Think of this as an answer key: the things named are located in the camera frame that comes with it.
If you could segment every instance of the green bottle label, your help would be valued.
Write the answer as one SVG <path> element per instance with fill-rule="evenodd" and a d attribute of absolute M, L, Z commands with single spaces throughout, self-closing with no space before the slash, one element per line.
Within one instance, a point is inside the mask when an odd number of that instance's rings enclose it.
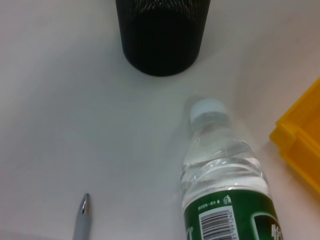
<path fill-rule="evenodd" d="M 256 191 L 205 195 L 184 211 L 187 240 L 283 240 L 272 200 Z"/>

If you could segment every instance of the black mesh pen holder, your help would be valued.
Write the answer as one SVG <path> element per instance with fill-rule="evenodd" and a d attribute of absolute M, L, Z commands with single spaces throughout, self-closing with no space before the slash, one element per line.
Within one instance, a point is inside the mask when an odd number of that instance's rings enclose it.
<path fill-rule="evenodd" d="M 197 59 L 210 0 L 115 0 L 124 55 L 140 71 L 168 76 Z"/>

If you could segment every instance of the pen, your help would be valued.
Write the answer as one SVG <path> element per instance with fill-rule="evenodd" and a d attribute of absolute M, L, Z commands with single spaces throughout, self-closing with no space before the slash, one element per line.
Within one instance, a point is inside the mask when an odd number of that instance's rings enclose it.
<path fill-rule="evenodd" d="M 86 193 L 81 201 L 74 226 L 73 240 L 88 240 L 91 228 L 91 201 Z"/>

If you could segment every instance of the white table surface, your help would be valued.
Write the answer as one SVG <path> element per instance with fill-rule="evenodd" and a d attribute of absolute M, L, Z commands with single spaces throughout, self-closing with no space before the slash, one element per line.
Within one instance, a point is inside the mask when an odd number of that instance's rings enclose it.
<path fill-rule="evenodd" d="M 114 0 L 0 1 L 0 238 L 70 240 L 85 192 L 92 240 L 184 240 L 186 106 L 220 99 L 256 151 L 286 240 L 320 235 L 320 197 L 269 141 L 320 76 L 319 0 L 213 0 L 199 57 L 145 75 Z"/>

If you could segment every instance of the white bottle cap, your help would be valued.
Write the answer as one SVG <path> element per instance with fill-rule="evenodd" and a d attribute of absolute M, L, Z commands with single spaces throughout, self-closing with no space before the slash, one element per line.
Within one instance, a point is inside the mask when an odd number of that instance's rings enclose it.
<path fill-rule="evenodd" d="M 227 111 L 223 103 L 213 99 L 207 98 L 196 102 L 190 112 L 191 124 L 196 118 L 207 113 L 221 113 L 227 115 Z"/>

